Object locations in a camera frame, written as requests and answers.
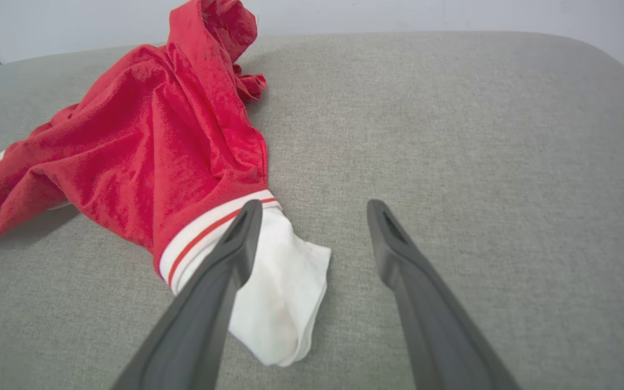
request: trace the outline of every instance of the red fabric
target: red fabric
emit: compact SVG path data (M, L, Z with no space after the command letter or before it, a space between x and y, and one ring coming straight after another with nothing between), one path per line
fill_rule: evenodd
M233 65L257 37L238 0L192 0L170 14L163 47L137 47L78 104L0 161L0 234L65 198L146 247L221 203L267 187L267 146L243 101L262 75Z

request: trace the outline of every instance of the gray fabric surface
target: gray fabric surface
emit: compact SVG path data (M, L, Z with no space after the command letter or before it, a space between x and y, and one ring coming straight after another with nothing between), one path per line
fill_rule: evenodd
M128 49L0 67L0 150ZM624 67L528 33L260 37L240 61L270 187L332 248L312 350L219 388L412 388L365 203L385 200L523 388L624 388ZM0 237L0 388L107 388L171 301L145 250L72 207Z

